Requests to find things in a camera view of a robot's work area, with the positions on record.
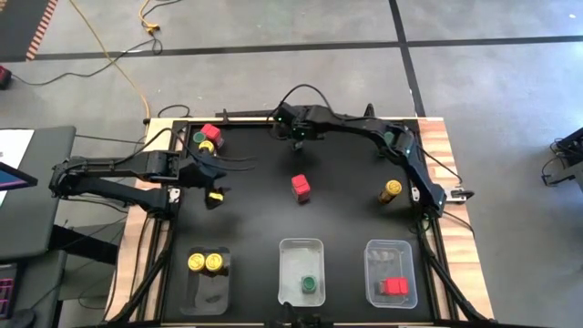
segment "gray floor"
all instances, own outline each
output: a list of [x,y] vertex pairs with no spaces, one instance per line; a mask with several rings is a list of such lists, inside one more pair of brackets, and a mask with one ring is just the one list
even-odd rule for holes
[[[109,50],[147,39],[139,0],[78,0]],[[579,1],[399,1],[409,40],[583,35]],[[394,41],[384,0],[185,0],[161,7],[166,49],[303,42]],[[60,1],[40,53],[98,51],[67,1]],[[429,116],[445,117],[465,186],[468,208],[495,316],[503,323],[579,327],[583,312],[583,195],[571,183],[546,188],[540,168],[547,146],[583,126],[583,44],[414,48],[411,56]],[[10,64],[42,81],[65,70],[89,72],[104,60]],[[120,61],[146,93],[154,115],[183,103],[195,116],[223,108],[271,108],[292,86],[320,87],[339,112],[413,116],[398,49],[305,51],[213,56],[125,58]],[[292,101],[316,102],[302,91]],[[48,87],[15,83],[0,94],[0,128],[74,124],[79,133],[138,139],[144,110],[109,69],[90,79]],[[122,156],[132,145],[78,138],[74,152]],[[59,222],[103,224],[118,214],[98,206],[64,204]],[[61,326],[95,323],[68,303]]]

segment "table leg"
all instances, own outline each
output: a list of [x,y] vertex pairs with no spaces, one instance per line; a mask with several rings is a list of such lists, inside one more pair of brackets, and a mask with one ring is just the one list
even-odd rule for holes
[[118,256],[118,246],[57,225],[53,227],[49,249],[107,264],[116,264]]

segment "red cube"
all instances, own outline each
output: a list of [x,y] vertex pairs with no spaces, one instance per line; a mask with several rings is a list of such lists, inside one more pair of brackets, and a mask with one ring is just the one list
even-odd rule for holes
[[310,198],[310,184],[303,174],[291,178],[293,195],[298,202],[304,202]]
[[223,139],[220,136],[220,129],[213,126],[212,124],[205,124],[202,129],[200,130],[207,138],[212,141],[217,148],[222,146]]
[[390,296],[405,296],[409,294],[407,278],[387,278],[383,283],[383,293]]

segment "green bottle cap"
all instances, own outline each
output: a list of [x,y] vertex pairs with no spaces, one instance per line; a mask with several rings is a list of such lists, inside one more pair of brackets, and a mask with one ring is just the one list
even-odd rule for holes
[[204,133],[202,132],[197,132],[194,134],[194,136],[192,136],[192,141],[196,142],[196,143],[201,143],[202,141],[204,141],[207,138],[207,136],[204,135]]
[[302,292],[314,293],[316,292],[317,282],[314,276],[302,277]]

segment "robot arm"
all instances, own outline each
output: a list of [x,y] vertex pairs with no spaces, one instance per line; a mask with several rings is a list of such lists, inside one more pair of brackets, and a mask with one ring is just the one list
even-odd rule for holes
[[419,189],[419,202],[437,217],[443,214],[444,189],[431,181],[417,156],[411,156],[419,147],[411,131],[379,118],[340,116],[327,107],[291,106],[285,102],[274,110],[273,119],[278,135],[296,142],[323,139],[328,131],[348,132],[369,138],[382,154],[404,168]]
[[[212,210],[222,204],[223,190],[214,181],[226,175],[208,152],[179,157],[174,151],[147,151],[127,158],[74,157],[53,167],[49,188],[54,197],[66,199],[91,193],[139,205],[148,215],[170,218],[178,206],[179,188],[205,190],[205,204]],[[102,178],[138,178],[160,183],[161,188],[141,190]]]

